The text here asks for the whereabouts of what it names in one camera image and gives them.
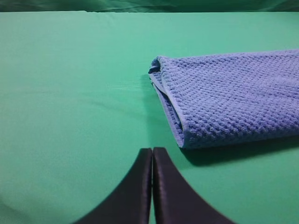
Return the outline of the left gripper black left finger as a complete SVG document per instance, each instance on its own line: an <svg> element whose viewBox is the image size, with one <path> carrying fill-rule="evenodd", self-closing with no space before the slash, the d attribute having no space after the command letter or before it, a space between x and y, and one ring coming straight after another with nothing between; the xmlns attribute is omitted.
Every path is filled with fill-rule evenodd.
<svg viewBox="0 0 299 224"><path fill-rule="evenodd" d="M142 148L119 185L77 224L147 224L150 219L152 150Z"/></svg>

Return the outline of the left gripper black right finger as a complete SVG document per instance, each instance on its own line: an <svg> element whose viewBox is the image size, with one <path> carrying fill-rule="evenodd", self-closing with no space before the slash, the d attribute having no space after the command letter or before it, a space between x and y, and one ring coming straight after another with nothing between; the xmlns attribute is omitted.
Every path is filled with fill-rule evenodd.
<svg viewBox="0 0 299 224"><path fill-rule="evenodd" d="M232 224L209 205L172 162L163 147L153 149L153 201L157 224Z"/></svg>

